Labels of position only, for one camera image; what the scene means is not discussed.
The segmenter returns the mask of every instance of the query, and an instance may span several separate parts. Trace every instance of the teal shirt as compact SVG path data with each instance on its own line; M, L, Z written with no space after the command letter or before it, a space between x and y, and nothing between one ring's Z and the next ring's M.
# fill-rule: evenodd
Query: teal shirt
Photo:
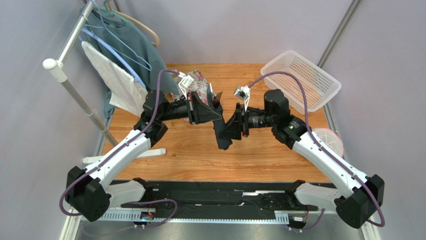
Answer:
M106 27L112 33L114 33L121 41L123 41L127 46L133 49L133 51L135 51L137 55L145 59L145 61L147 61L151 65L152 70L149 71L144 67L138 65L137 63L127 59L126 57L123 57L123 59L130 65L130 67L139 75L139 77L145 83L147 90L156 90L158 74L160 70L167 68L166 64L164 63L163 59L161 58L160 54L153 46L151 41L131 22L114 21L107 19L104 16L102 16L102 18ZM97 28L103 26L98 13L92 11L92 13L88 17L88 20L92 26L96 26L92 28L96 36L98 36L104 42L109 44L111 47L117 49L118 51L132 58L133 60L149 68L149 66L147 66L147 64L142 59L137 58L133 52L131 52L125 45L119 42L106 29ZM94 38L87 36L87 40L105 57L109 58L111 61L116 63L124 70L126 69L123 64L119 60L117 60L117 58L108 49L98 44L98 41L96 41ZM169 73L164 73L162 75L160 89L164 93L173 93L175 95L179 95L178 87Z

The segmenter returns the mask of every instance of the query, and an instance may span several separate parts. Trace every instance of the gray wall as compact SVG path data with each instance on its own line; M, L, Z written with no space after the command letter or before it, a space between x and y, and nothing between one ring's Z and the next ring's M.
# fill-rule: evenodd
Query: gray wall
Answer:
M294 50L317 63L351 0L122 0L153 29L166 63L267 63Z
M425 9L363 1L325 65L342 84L331 106L348 159L386 184L383 240L426 236Z
M66 217L58 202L67 172L94 154L99 131L42 67L58 56L80 7L77 0L1 1L2 240L57 240ZM64 71L102 117L106 88L79 44Z

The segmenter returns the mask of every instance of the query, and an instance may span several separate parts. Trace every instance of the patterned cloth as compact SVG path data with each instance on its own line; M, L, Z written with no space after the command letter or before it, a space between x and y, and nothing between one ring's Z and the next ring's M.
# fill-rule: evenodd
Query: patterned cloth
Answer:
M205 103L205 104L208 104L207 103L207 88L209 87L209 82L207 82L206 78L201 74L201 71L199 71L199 70L194 70L194 71L191 71L187 74L190 75L195 80L188 86L188 92L196 91L196 93L198 94L198 96L202 100L202 102ZM182 78L176 77L173 80L176 84L178 84L182 80ZM173 93L170 93L171 97L174 100L180 99L183 94L184 93L181 91L180 88L179 88L179 95L174 95Z

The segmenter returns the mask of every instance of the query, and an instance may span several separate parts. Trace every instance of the wooden surface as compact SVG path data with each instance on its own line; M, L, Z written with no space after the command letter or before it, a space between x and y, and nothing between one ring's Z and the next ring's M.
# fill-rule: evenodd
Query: wooden surface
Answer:
M200 70L216 93L223 91L221 103L225 122L235 111L234 96L237 85L245 86L260 77L264 64L168 64L169 69L187 73ZM264 108L263 95L269 90L263 81L251 90L249 105ZM294 109L291 113L304 119ZM139 117L116 109L110 131L117 141L122 141ZM153 149L166 148L166 155L157 158L135 159L118 176L118 179L140 177L146 180L197 180L197 181L254 181L329 182L312 163L279 143L270 128L250 129L250 135L241 141L234 140L228 150L219 150L213 123L190 125L183 119L165 121L168 131ZM324 111L309 114L313 128L327 128ZM112 149L106 143L103 153Z

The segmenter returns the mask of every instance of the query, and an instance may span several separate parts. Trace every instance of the cable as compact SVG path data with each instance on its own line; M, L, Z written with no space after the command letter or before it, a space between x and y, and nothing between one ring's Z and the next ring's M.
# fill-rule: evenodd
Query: cable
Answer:
M146 225L145 228L153 228L153 227L157 227L160 226L162 224L165 224L169 219L171 219L175 214L176 211L178 210L178 203L173 200L173 199L160 199L160 200L155 200L155 201L145 201L145 202L139 202L139 201L131 201L129 202L129 204L134 204L134 205L148 205L148 204L158 204L158 203L163 203L163 202L171 202L174 204L174 209L173 212L170 214L170 216L166 217L164 220L155 223L155 224L151 224L151 225Z
M321 219L323 219L323 216L324 216L324 212L326 211L326 209L325 208L323 208L322 210L321 210L321 213L319 214L319 217L318 217L318 219L316 220L316 222L312 225L312 226L310 226L310 227L308 227L308 228L304 228L304 229L302 229L302 231L303 232L305 232L305 231L309 231L309 230L313 230L319 223L320 223L320 221L321 221Z
M172 73L172 74L176 74L178 75L179 72L177 71L173 71L173 70L168 70L168 69L163 69L160 70L160 72L158 73L158 78L157 78L157 91L156 91L156 95L155 95L155 106L154 106L154 111L152 113L152 117L149 120L148 124L146 125L146 127L144 127L142 129L142 131L140 131L138 134L136 134L134 137L132 137L130 140L127 141L128 144L130 144L131 142L133 142L134 140L136 140L137 138L139 138L143 133L145 133L145 131L151 127L151 125L153 124L154 120L156 119L156 115L157 115L157 110L159 108L159 99L160 99L160 82L161 82L161 76L163 75L163 73ZM67 210L65 210L63 202L65 199L65 196L68 194L68 192L77 184L79 183L82 179L84 179L85 177L89 176L90 174L92 174L93 172L95 172L96 170L100 169L103 165L105 165L111 158L113 158L121 149L123 149L124 147L126 147L126 143L123 143L122 145L118 146L117 149L115 149L109 156L107 156L97 167L94 167L93 169L87 171L85 174L81 175L79 178L77 178L77 180L73 181L66 189L65 191L62 193L62 195L60 196L60 200L59 200L59 209L61 210L62 213L64 213L65 215L68 216L80 216L81 213L71 213L68 212Z
M172 217L176 214L176 211L178 210L178 203L177 203L175 200L173 200L173 199L160 199L160 200L155 200L155 201L145 201L145 202L132 201L132 202L129 202L129 204L134 204L134 205L148 205L148 204L158 204L158 203L163 203L163 202L171 202L171 203L173 203L173 204L174 204L173 212L170 214L170 216L166 217L164 220L162 220L162 221L160 221L160 222L158 222L158 223L150 224L150 225L145 225L145 226L144 226L145 228L154 228L154 227L160 226L160 225L162 225L162 224L165 224L165 223L166 223L169 219L171 219L171 218L172 218ZM128 226L128 227L124 227L124 228L119 229L119 230L117 230L117 231L113 231L113 232L106 233L106 234L91 234L91 233L87 233L87 232L85 231L85 227L87 227L87 225L86 225L86 226L84 226L84 227L81 229L81 231L82 231L85 235L87 235L87 236L89 236L89 237L108 237L108 236L112 236L112 235L115 235L115 234L121 233L121 232L123 232L123 231L129 230L129 229L134 229L134 228L135 228L135 226Z
M129 229L134 229L135 228L135 226L133 225L133 226L124 227L124 228L122 228L120 230L113 231L113 232L110 232L110 233L105 233L105 234L91 234L91 233L88 233L88 232L85 231L85 227L87 227L87 225L81 228L81 232L83 232L85 235L87 235L89 237L93 237L93 238L96 238L96 237L108 237L108 236L116 235L118 233L121 233L121 232L129 230Z
M308 222L308 218L309 218L309 205L306 205L306 208L307 208L307 210L306 210L306 214L305 215L303 215L303 216L305 216L306 217L306 219L304 220L305 222Z
M294 79L297 83L297 85L299 85L300 91L302 93L303 96L303 104L304 104L304 120L305 120L305 124L306 124L306 129L307 132L309 134L309 136L312 138L312 140L315 142L315 144L319 147L319 149L321 149L322 151L324 151L331 159L333 159L339 166L341 166L347 173L349 173L354 179L356 179L356 181L358 181L359 184L361 184L361 186L365 189L365 191L367 192L368 196L370 197L371 201L373 202L378 215L380 217L380 223L377 222L373 222L371 220L367 220L368 223L371 223L377 227L384 227L385 226L385 217L383 216L383 212L382 209L379 206L379 203L377 202L377 199L374 197L372 191L367 187L367 185L353 172L351 171L346 165L344 165L340 160L338 160L331 152L329 152L327 149L325 149L320 142L318 142L317 138L314 137L311 128L309 127L309 122L308 122L308 101L306 99L306 94L305 91L303 89L302 83L291 73L285 72L285 71L273 71L270 73L267 73L261 77L259 77L258 79L256 79L254 82L252 82L250 85L248 85L249 88L251 88L254 84L256 84L257 82L259 82L260 80L271 76L271 75L275 75L275 74L283 74L283 75L287 75L289 77L291 77L292 79Z

